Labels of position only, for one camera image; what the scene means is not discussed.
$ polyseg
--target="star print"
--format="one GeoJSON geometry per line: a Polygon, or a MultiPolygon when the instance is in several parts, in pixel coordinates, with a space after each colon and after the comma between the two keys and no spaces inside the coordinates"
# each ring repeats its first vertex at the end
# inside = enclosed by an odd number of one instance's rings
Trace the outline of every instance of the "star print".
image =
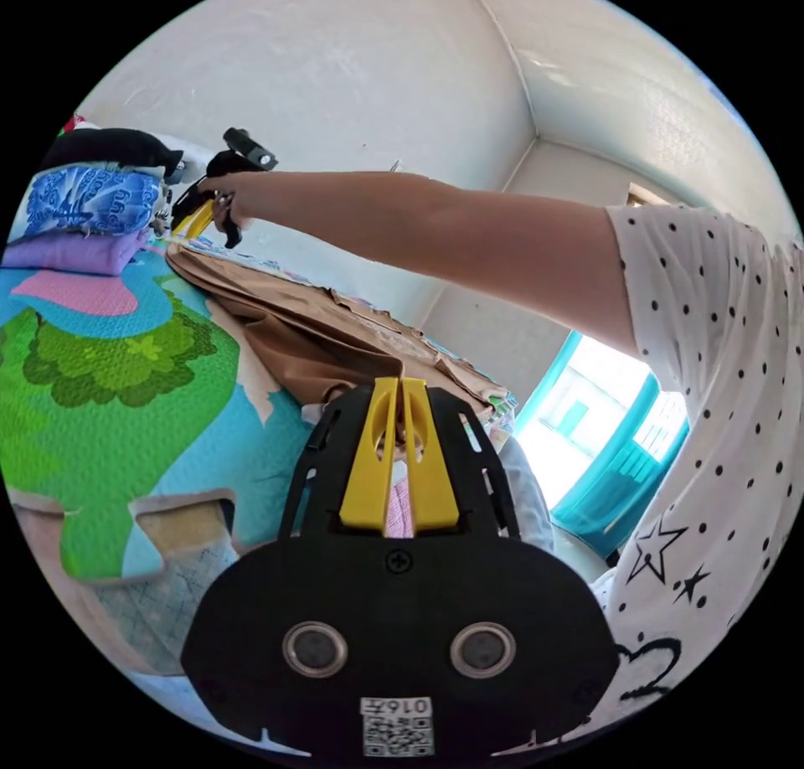
{"type": "Polygon", "coordinates": [[[693,603],[693,596],[695,594],[695,586],[700,581],[703,581],[704,579],[706,579],[707,576],[709,576],[709,574],[702,574],[701,573],[701,571],[703,569],[704,569],[704,567],[701,565],[701,567],[698,568],[698,570],[696,570],[695,573],[689,579],[683,580],[684,587],[681,589],[681,592],[673,600],[673,604],[675,604],[676,601],[678,601],[682,596],[686,596],[687,601],[690,604],[693,603]]]}
{"type": "Polygon", "coordinates": [[[639,552],[631,574],[626,580],[628,584],[635,576],[649,568],[656,578],[664,585],[664,552],[687,531],[688,526],[682,529],[663,529],[664,516],[655,523],[647,534],[641,534],[634,539],[634,545],[639,552]]]}

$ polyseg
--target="purple folded cloth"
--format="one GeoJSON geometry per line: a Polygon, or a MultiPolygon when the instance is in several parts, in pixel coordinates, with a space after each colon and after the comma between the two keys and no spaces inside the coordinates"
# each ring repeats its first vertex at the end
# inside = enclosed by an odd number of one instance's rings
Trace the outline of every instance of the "purple folded cloth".
{"type": "Polygon", "coordinates": [[[43,233],[9,244],[0,266],[117,277],[147,239],[147,229],[127,235],[43,233]]]}

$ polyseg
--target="hand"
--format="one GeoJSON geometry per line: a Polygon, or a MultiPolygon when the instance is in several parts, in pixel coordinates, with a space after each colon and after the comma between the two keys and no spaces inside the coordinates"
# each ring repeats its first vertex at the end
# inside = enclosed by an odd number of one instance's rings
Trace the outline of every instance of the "hand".
{"type": "Polygon", "coordinates": [[[255,177],[264,177],[261,173],[227,174],[224,177],[207,178],[198,187],[201,191],[215,191],[212,206],[215,227],[224,232],[227,215],[241,229],[247,230],[253,221],[249,211],[249,197],[260,190],[260,181],[255,184],[255,177]]]}

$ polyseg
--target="woman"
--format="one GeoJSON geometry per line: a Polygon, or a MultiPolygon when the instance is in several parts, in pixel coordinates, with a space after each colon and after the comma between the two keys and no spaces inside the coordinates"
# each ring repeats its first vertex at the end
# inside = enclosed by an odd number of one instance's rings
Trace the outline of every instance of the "woman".
{"type": "Polygon", "coordinates": [[[666,693],[773,566],[804,493],[804,252],[728,215],[593,208],[396,173],[205,181],[215,219],[265,219],[517,303],[642,359],[690,432],[593,591],[624,659],[584,735],[666,693]]]}

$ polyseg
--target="foam play mat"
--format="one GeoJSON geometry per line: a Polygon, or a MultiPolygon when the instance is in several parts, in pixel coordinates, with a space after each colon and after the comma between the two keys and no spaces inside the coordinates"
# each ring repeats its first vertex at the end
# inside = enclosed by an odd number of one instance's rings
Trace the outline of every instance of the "foam play mat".
{"type": "Polygon", "coordinates": [[[78,580],[161,571],[139,514],[226,498],[235,548],[272,539],[311,430],[164,251],[119,278],[0,270],[3,476],[14,504],[64,516],[78,580]]]}

